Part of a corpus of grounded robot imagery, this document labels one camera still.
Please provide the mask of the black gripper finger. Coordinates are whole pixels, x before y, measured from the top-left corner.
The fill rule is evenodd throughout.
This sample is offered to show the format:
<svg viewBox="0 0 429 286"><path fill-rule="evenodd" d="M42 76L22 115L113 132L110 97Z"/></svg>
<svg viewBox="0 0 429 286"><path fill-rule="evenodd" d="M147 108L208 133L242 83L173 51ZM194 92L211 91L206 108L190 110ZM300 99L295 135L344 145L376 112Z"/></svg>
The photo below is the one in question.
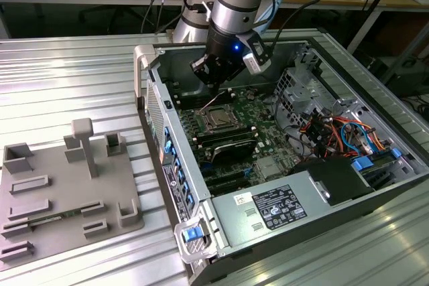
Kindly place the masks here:
<svg viewBox="0 0 429 286"><path fill-rule="evenodd" d="M226 62L218 60L210 67L210 77L212 85L210 94L212 96L218 94L219 87L226 81L232 80L244 70L244 63Z"/></svg>
<svg viewBox="0 0 429 286"><path fill-rule="evenodd" d="M203 84L220 84L219 64L218 56L205 54L203 57L191 61L190 68Z"/></svg>

